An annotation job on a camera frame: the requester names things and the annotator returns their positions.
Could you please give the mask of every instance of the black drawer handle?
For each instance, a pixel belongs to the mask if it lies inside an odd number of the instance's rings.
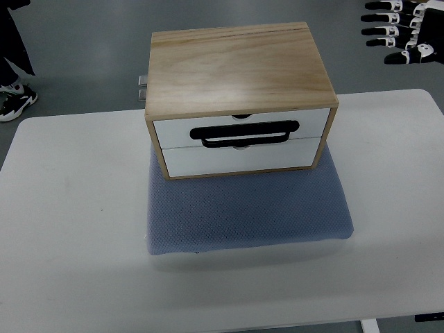
[[[224,125],[193,128],[189,132],[192,139],[201,140],[207,148],[245,147],[255,144],[279,144],[290,138],[290,133],[299,128],[296,120],[273,121],[266,123],[245,123],[241,125]],[[244,137],[247,135],[271,135],[268,137],[239,138],[228,140],[210,140],[224,137]]]

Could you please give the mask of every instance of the wooden box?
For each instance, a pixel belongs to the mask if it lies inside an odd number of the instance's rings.
[[[338,104],[304,22],[152,36],[145,118],[166,179],[314,168]]]

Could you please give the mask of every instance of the white drawer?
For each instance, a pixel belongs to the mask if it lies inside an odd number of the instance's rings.
[[[290,134],[290,139],[320,137],[327,122],[329,108],[252,114],[246,119],[233,116],[202,117],[154,121],[154,127],[160,147],[177,148],[202,146],[201,141],[189,136],[193,128],[237,125],[242,123],[261,123],[268,121],[296,120],[300,127]]]
[[[170,177],[237,171],[307,167],[313,164],[321,138],[291,139],[248,148],[183,147],[162,149]]]

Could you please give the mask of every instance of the shoe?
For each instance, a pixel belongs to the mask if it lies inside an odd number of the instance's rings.
[[[7,94],[14,94],[14,95],[22,95],[24,94],[24,88],[23,85],[0,85],[0,92],[5,92]]]
[[[23,110],[35,103],[37,94],[30,87],[24,85],[21,95],[9,94],[0,108],[0,121],[11,121],[19,117]]]

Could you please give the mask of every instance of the floor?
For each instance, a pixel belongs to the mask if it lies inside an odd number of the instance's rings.
[[[131,110],[139,75],[148,71],[153,31],[280,22],[309,24],[337,94],[425,89],[444,110],[444,65],[384,65],[391,50],[368,48],[360,30],[366,0],[39,0],[12,12],[36,77],[18,73],[38,102],[0,123],[0,166],[18,125],[28,117]],[[378,320],[383,333],[442,332],[444,322],[413,316]],[[359,322],[250,332],[362,332]]]

